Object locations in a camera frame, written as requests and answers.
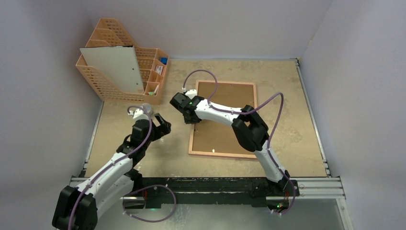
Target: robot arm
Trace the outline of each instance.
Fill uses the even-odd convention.
[[[189,90],[186,93],[177,93],[170,101],[170,104],[183,114],[186,124],[194,124],[202,120],[211,120],[232,127],[239,144],[244,149],[255,154],[265,171],[267,179],[271,182],[278,183],[282,188],[286,186],[287,180],[283,177],[279,168],[283,172],[286,172],[287,175],[288,172],[281,166],[272,147],[270,153],[278,166],[276,166],[269,157],[267,152],[269,138],[268,126],[257,112],[253,112],[249,115],[219,112],[211,108],[206,99],[197,96],[196,90]],[[211,104],[216,108],[234,112],[248,112],[254,109],[249,105],[244,108],[231,108],[212,102]]]
[[[117,200],[143,187],[142,175],[133,167],[145,156],[145,151],[152,141],[160,139],[171,131],[169,122],[159,114],[156,114],[155,118],[160,126],[157,127],[152,122],[151,133],[145,144],[125,157],[140,146],[149,130],[150,124],[147,116],[140,110],[134,112],[136,122],[133,125],[132,133],[125,138],[113,157],[85,182],[77,187],[66,186],[61,191],[52,220],[54,227],[68,230],[69,219],[71,215],[74,215],[72,230],[92,230],[96,227],[99,217]],[[80,201],[76,212],[72,214],[72,208],[78,199]]]

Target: orange plastic organizer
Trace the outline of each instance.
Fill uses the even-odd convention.
[[[169,56],[161,49],[140,47],[114,18],[100,18],[86,47],[101,46],[134,46],[142,81],[144,94],[126,93],[109,81],[93,66],[88,66],[82,55],[76,63],[76,68],[81,72],[86,81],[95,90],[103,101],[116,102],[146,102],[160,104],[164,91],[166,74],[169,68]],[[159,60],[167,58],[166,65]],[[163,66],[161,74],[155,72],[156,66]],[[158,87],[156,95],[148,95]]]

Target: black base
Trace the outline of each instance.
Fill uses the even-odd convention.
[[[221,178],[162,178],[144,177],[143,186],[154,184],[167,185],[176,195],[177,204],[228,204],[251,205],[252,207],[272,207],[267,196],[285,197],[286,190],[290,196],[293,188],[288,183],[281,188],[278,183],[268,181],[265,177],[221,177]],[[145,208],[161,208],[162,204],[173,204],[170,192],[162,188],[150,188],[137,196],[145,198]]]
[[[279,194],[277,196],[286,196],[286,191],[288,191],[289,193],[289,197],[293,196],[293,190],[295,190],[295,195],[298,196],[300,195],[299,193],[299,186],[297,184],[296,180],[291,180],[291,182],[293,183],[293,186],[291,185],[291,183],[289,183],[289,181],[285,180],[283,184],[283,188],[284,190],[281,191],[280,187],[281,187],[281,183],[273,183],[273,182],[269,182],[269,184],[271,185],[271,187],[274,189],[273,190],[273,194]],[[267,206],[270,210],[274,210],[276,212],[281,212],[285,209],[287,209],[289,207],[289,200],[288,199],[280,199],[280,200],[267,200]]]
[[[57,229],[67,230],[70,212],[79,197],[78,188],[66,186],[59,194],[58,203],[55,208],[52,226]],[[76,216],[73,218],[72,230],[93,230],[97,224],[96,200],[92,194],[85,195],[79,202],[76,209]]]

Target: beige table surface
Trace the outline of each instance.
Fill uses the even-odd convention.
[[[219,81],[254,82],[258,105],[275,92],[285,95],[285,104],[272,146],[280,162],[293,177],[326,176],[317,136],[307,108],[302,85],[293,61],[263,60],[173,60],[167,74],[161,105],[155,113],[172,123],[172,132],[151,143],[145,157],[135,169],[145,177],[238,177],[265,176],[257,160],[234,160],[188,155],[190,125],[169,101],[181,92],[185,77],[195,69],[212,71]],[[207,73],[195,73],[189,78],[188,89],[196,80],[211,80]],[[272,129],[280,98],[263,107],[259,114]],[[93,175],[115,153],[124,137],[131,133],[133,120],[126,113],[131,103],[105,102],[86,176]]]

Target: gray wall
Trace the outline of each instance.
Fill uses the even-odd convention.
[[[332,0],[84,0],[94,25],[119,19],[176,58],[297,58]]]
[[[337,0],[301,68],[357,230],[406,229],[406,1]]]
[[[0,3],[0,229],[51,229],[101,102],[75,68],[92,24],[79,1]]]

